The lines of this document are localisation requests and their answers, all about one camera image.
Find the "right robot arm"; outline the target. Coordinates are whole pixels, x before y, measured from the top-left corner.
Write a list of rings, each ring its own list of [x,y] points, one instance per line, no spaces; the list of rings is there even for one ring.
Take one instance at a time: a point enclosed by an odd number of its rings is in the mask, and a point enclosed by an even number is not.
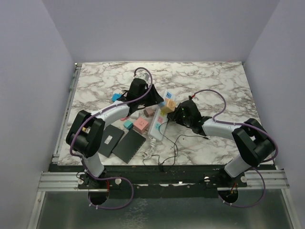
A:
[[[257,167],[273,152],[278,152],[277,144],[253,118],[237,124],[214,120],[210,116],[202,116],[192,100],[180,103],[168,118],[198,135],[218,136],[235,142],[239,155],[227,163],[219,174],[219,181],[225,187],[232,185],[241,173]]]

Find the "teal charger plug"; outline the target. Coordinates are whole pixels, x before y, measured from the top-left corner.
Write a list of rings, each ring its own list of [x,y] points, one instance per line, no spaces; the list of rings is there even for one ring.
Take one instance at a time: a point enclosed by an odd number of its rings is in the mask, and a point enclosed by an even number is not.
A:
[[[131,130],[133,128],[133,122],[129,121],[129,120],[126,120],[123,124],[123,126],[128,129],[128,130]]]

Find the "beige pink USB charger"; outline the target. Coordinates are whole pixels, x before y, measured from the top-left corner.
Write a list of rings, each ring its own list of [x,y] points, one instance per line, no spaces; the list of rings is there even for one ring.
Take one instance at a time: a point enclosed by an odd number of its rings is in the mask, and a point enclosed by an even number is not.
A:
[[[144,115],[145,115],[146,117],[151,117],[151,116],[154,115],[154,110],[153,110],[152,108],[150,108],[150,107],[146,107],[146,108],[144,109],[143,113],[144,113]]]

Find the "blue plug adapter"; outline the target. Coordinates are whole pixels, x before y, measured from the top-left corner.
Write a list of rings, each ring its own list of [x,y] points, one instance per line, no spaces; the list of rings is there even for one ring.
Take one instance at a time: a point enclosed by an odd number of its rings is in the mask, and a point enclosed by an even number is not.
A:
[[[112,96],[112,101],[115,102],[116,100],[118,100],[121,97],[121,94],[114,94]]]

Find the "white power strip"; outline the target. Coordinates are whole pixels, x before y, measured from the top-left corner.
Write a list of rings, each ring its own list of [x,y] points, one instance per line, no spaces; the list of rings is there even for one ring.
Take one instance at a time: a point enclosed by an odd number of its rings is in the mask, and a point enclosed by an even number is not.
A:
[[[165,101],[167,99],[171,99],[173,101],[176,100],[175,94],[168,89],[164,89],[161,92],[161,96]],[[168,121],[167,114],[164,113],[158,106],[155,111],[152,122],[150,124],[150,128],[148,130],[148,136],[155,139],[156,141],[162,141],[163,134],[166,129],[167,121]]]

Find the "large black adapter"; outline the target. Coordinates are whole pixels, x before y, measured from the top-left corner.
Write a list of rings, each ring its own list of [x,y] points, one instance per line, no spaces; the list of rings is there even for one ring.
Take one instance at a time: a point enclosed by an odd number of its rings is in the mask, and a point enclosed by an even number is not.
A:
[[[167,115],[169,121],[176,122],[179,118],[180,111],[179,108],[175,108],[175,110]]]

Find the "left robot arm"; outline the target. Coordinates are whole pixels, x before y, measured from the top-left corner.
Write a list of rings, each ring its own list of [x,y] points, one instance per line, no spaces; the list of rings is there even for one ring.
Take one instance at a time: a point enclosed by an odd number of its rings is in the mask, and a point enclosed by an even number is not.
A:
[[[98,153],[104,130],[119,119],[133,114],[141,105],[149,107],[163,101],[153,84],[148,85],[145,80],[135,78],[129,90],[111,105],[91,113],[85,110],[77,113],[66,136],[66,143],[70,146],[70,154],[81,159],[90,174],[89,183],[94,188],[101,188],[105,184],[102,174],[104,165]]]

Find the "white plug adapter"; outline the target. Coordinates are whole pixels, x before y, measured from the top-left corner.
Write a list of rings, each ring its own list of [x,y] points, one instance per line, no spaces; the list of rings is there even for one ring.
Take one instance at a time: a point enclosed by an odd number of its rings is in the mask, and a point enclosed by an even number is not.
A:
[[[131,119],[138,119],[139,116],[140,116],[139,112],[136,111],[136,112],[134,112],[133,114],[130,115],[130,118],[131,118]]]

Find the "pink cube socket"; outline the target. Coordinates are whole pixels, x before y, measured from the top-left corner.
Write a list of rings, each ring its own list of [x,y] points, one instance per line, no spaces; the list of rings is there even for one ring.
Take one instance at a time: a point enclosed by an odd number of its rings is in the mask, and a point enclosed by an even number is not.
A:
[[[133,127],[134,127],[135,131],[137,131],[140,134],[144,134],[144,132],[147,130],[148,126],[149,126],[149,122],[142,117],[139,117],[133,123]]]

